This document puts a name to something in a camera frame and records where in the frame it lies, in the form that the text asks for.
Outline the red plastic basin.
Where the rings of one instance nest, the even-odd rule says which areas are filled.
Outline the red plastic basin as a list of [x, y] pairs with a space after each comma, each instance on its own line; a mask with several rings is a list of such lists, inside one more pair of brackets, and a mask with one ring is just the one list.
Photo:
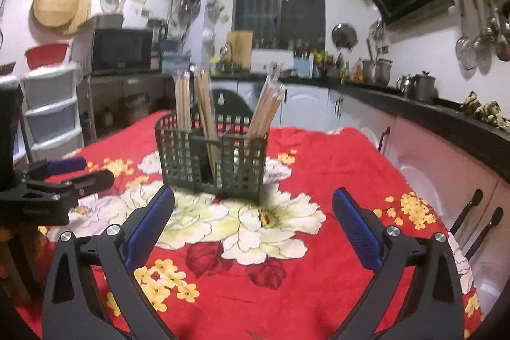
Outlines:
[[64, 62], [69, 44], [66, 42], [47, 43], [28, 49], [24, 56], [28, 69], [35, 70], [42, 66], [59, 65]]

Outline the red floral tablecloth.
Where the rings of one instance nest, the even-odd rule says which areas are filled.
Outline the red floral tablecloth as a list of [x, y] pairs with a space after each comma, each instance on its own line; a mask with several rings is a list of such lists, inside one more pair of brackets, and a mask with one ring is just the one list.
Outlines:
[[[64, 227], [39, 227], [47, 271], [58, 236], [100, 234], [145, 206], [162, 185], [155, 124], [161, 111], [71, 153], [88, 172], [113, 172], [109, 191], [79, 201]], [[329, 339], [372, 273], [360, 264], [332, 210], [346, 187], [359, 206], [407, 235], [448, 235], [432, 205], [353, 128], [270, 133], [258, 205], [174, 190], [176, 208], [135, 278], [178, 339]]]

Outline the plastic drawer unit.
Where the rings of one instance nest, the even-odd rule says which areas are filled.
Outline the plastic drawer unit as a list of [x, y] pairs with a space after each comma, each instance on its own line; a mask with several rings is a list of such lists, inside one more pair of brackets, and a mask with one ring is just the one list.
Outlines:
[[42, 66], [20, 80], [29, 150], [36, 161], [59, 160], [84, 146], [79, 120], [76, 64]]

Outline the chopsticks pack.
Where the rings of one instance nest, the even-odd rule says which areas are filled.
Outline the chopsticks pack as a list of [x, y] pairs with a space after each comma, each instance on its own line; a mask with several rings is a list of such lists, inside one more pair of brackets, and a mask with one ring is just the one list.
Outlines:
[[191, 113], [190, 113], [190, 91], [189, 91], [189, 72], [178, 70], [174, 76], [175, 94], [176, 94], [176, 115], [178, 128], [180, 130], [191, 131]]
[[263, 138], [269, 132], [285, 93], [285, 87], [279, 80], [282, 70], [282, 64], [271, 63], [248, 128], [249, 138]]
[[193, 70], [193, 85], [203, 135], [206, 139], [209, 166], [211, 168], [213, 179], [216, 179], [216, 163], [218, 155], [215, 143], [218, 139], [218, 135], [210, 72], [205, 68], [205, 66], [197, 66]]

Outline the steel stockpot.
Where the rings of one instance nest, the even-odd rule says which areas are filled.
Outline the steel stockpot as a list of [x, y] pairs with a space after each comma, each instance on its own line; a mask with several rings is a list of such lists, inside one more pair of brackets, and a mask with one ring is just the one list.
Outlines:
[[363, 60], [362, 77], [368, 84], [388, 86], [391, 77], [392, 61], [386, 59]]

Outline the black microwave oven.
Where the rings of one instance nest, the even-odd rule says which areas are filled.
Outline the black microwave oven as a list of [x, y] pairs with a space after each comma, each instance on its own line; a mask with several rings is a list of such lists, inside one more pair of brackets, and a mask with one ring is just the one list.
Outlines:
[[92, 28], [74, 37], [70, 61], [84, 75], [151, 71], [152, 32], [136, 28]]

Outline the hanging pot lid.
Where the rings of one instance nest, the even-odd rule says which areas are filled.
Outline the hanging pot lid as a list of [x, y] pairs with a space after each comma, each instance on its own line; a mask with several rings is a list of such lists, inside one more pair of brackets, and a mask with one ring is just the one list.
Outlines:
[[358, 43], [355, 28], [349, 23], [339, 23], [332, 29], [332, 41], [337, 49], [352, 51]]

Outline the round bamboo tray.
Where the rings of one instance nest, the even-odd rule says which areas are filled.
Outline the round bamboo tray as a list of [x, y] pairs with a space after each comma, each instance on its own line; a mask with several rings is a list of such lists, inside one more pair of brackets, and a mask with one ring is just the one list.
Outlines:
[[35, 20], [44, 28], [72, 36], [88, 20], [91, 0], [34, 0], [32, 11]]

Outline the wooden cutting board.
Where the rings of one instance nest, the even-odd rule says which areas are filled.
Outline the wooden cutting board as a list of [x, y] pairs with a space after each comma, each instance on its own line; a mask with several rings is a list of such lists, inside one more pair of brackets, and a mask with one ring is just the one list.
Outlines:
[[253, 31], [234, 30], [227, 33], [227, 42], [232, 47], [233, 63], [243, 70], [251, 69]]

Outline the steel kettle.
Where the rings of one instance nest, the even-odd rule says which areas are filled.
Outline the steel kettle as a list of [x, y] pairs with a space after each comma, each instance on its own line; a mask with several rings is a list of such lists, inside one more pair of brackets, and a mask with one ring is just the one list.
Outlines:
[[412, 87], [413, 87], [413, 76], [410, 74], [402, 75], [400, 78], [397, 79], [396, 87], [400, 94], [404, 97], [409, 97], [412, 94]]

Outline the grey metal canister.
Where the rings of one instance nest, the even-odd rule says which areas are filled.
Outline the grey metal canister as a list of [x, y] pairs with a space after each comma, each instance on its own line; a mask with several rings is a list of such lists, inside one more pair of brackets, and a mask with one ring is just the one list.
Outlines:
[[422, 71], [412, 77], [412, 97], [431, 104], [436, 96], [436, 79], [429, 72]]

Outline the dark green utensil basket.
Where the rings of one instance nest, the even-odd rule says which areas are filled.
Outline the dark green utensil basket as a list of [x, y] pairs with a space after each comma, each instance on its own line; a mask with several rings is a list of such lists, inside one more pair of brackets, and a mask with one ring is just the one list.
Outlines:
[[215, 138], [207, 138], [199, 107], [191, 109], [191, 131], [178, 128], [175, 111], [160, 117], [155, 137], [163, 182], [222, 199], [262, 200], [268, 138], [247, 135], [253, 112], [230, 90], [212, 91]]

